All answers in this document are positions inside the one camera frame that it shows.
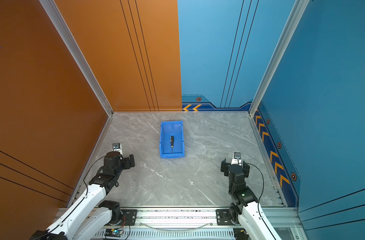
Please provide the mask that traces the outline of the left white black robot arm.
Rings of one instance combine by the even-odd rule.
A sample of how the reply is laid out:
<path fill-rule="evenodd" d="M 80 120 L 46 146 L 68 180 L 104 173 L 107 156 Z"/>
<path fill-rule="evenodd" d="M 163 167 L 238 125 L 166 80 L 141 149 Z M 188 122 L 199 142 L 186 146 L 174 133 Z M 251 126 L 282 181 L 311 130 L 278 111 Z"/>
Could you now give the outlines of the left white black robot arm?
<path fill-rule="evenodd" d="M 123 157 L 119 151 L 107 153 L 103 166 L 88 182 L 76 202 L 46 230 L 37 230 L 31 240 L 90 240 L 108 223 L 118 224 L 123 219 L 120 203 L 104 198 L 118 187 L 122 171 L 135 167 L 134 155 Z"/>

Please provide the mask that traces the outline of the black yellow screwdriver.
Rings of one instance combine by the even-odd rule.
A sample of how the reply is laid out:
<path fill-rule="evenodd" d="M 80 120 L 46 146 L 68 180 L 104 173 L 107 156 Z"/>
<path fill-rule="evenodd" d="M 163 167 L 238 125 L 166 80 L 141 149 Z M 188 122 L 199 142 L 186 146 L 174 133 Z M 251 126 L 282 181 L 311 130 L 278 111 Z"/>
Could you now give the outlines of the black yellow screwdriver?
<path fill-rule="evenodd" d="M 171 148 L 171 153 L 173 154 L 173 148 L 174 148 L 174 136 L 170 137 L 170 148 Z"/>

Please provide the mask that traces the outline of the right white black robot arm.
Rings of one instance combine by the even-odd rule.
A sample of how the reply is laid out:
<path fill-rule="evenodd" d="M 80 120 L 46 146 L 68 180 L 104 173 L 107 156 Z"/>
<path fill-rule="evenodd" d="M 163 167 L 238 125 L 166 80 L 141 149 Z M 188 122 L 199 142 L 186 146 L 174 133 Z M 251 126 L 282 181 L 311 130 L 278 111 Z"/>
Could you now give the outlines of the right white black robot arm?
<path fill-rule="evenodd" d="M 280 240 L 280 235 L 262 210 L 260 198 L 247 186 L 245 178 L 249 176 L 249 170 L 250 165 L 246 162 L 221 162 L 221 172 L 229 179 L 231 219 L 246 231 L 249 240 Z"/>

